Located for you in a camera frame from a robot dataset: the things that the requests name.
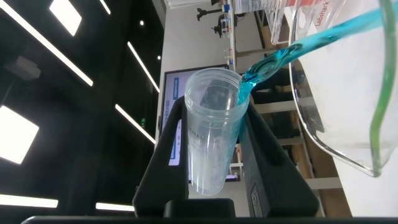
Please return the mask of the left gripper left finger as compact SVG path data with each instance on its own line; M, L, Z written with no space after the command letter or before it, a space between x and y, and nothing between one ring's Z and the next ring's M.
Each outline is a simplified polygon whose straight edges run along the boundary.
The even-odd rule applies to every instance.
M180 159L169 164L178 123L181 126ZM161 217L165 205L188 198L188 134L185 98L174 103L132 204L137 217Z

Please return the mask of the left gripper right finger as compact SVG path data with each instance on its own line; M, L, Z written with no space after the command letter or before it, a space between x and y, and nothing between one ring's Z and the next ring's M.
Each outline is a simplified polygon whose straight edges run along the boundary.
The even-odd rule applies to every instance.
M250 104L239 132L251 217L314 217L319 201Z

